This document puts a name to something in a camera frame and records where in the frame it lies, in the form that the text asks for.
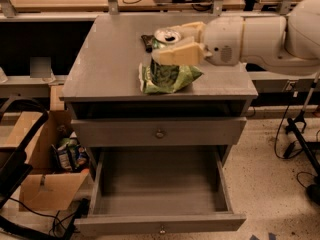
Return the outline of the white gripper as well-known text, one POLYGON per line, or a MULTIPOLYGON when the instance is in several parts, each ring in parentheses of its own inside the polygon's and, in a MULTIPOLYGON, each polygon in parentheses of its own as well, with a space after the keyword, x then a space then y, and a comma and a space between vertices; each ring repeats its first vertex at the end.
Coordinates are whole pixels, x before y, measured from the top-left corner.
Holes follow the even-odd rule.
POLYGON ((244 19, 242 17, 219 17, 207 25, 201 21, 174 26, 183 39, 192 37, 191 42, 170 45, 152 51, 153 60, 160 65, 197 65, 204 58, 216 66, 233 66, 239 62, 244 19))

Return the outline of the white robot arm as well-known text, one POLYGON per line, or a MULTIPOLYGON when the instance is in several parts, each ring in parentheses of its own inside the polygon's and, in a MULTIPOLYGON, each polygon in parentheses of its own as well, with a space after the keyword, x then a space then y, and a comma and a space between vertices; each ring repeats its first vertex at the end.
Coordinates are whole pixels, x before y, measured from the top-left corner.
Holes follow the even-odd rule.
POLYGON ((227 16, 168 27, 181 39, 152 51, 160 65, 240 62, 269 72, 311 75, 320 67, 320 0, 303 0, 287 16, 227 16))

